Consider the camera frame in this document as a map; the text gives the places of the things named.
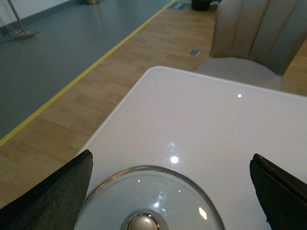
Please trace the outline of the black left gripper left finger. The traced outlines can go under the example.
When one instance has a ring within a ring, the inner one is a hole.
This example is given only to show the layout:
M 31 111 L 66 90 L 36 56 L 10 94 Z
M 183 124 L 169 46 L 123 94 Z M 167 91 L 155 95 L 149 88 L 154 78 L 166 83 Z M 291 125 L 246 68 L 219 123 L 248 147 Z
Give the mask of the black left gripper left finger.
M 83 206 L 93 168 L 84 150 L 0 210 L 2 230 L 72 230 Z

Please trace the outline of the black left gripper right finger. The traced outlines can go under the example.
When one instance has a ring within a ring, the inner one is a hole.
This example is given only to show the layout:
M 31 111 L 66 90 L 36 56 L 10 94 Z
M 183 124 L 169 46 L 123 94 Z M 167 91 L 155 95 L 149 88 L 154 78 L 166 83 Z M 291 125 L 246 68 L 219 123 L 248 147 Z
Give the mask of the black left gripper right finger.
M 249 171 L 256 196 L 273 230 L 307 228 L 307 184 L 259 154 Z

